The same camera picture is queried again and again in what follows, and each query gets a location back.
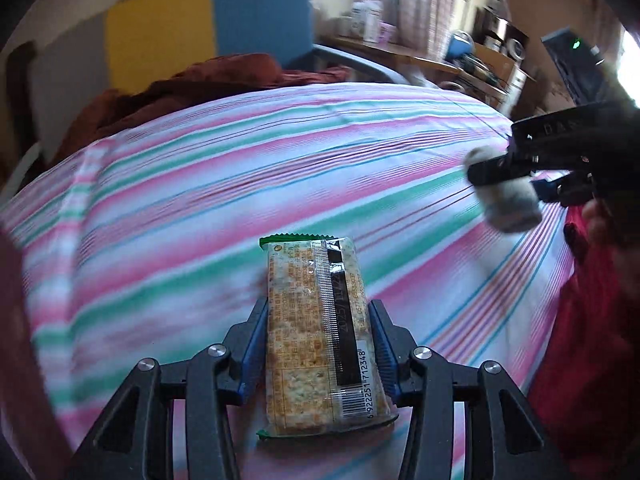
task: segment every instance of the crumpled blanket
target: crumpled blanket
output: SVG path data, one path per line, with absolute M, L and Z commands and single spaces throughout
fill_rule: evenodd
M 94 99 L 69 127 L 55 166 L 92 142 L 178 110 L 223 97 L 285 86 L 347 81 L 345 66 L 321 72 L 283 70 L 269 54 L 221 56 L 195 63 L 171 79 L 155 81 L 142 93 L 109 89 Z

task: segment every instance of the barcode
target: barcode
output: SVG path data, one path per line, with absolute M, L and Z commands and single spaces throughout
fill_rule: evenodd
M 358 339 L 356 341 L 358 351 L 358 364 L 360 365 L 361 384 L 342 388 L 338 394 L 340 398 L 340 414 L 347 418 L 350 416 L 366 416 L 373 418 L 377 413 L 375 389 L 373 387 L 372 369 L 367 351 L 367 342 Z

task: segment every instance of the silver bolt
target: silver bolt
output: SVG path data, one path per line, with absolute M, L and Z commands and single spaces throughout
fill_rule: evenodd
M 226 346 L 221 344 L 211 345 L 209 348 L 207 348 L 207 353 L 211 357 L 222 357 L 224 354 L 226 354 Z
M 142 372 L 148 372 L 154 366 L 156 366 L 156 362 L 151 357 L 145 357 L 138 361 L 138 370 Z
M 414 356 L 417 359 L 429 359 L 433 355 L 430 348 L 426 346 L 417 346 L 414 348 Z
M 487 361 L 484 363 L 484 369 L 490 374 L 499 374 L 502 371 L 502 367 L 495 361 Z

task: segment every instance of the striped bed sheet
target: striped bed sheet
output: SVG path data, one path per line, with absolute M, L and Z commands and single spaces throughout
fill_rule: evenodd
M 524 235 L 482 222 L 462 157 L 505 147 L 510 121 L 456 92 L 344 83 L 244 94 L 94 142 L 4 209 L 24 252 L 32 341 L 77 447 L 135 363 L 188 359 L 266 290 L 258 238 L 354 240 L 370 298 L 450 361 L 501 362 L 526 387 L 572 272 L 564 212 Z M 174 463 L 186 478 L 184 406 Z M 264 389 L 230 409 L 244 478 L 391 479 L 410 419 L 319 440 L 260 443 Z M 454 473 L 462 473 L 456 407 Z

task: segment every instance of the plastic wrapper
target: plastic wrapper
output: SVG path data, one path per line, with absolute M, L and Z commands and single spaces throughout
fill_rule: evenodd
M 309 238 L 261 240 L 270 304 L 269 426 L 261 436 L 349 431 L 395 418 L 376 367 L 353 243 Z

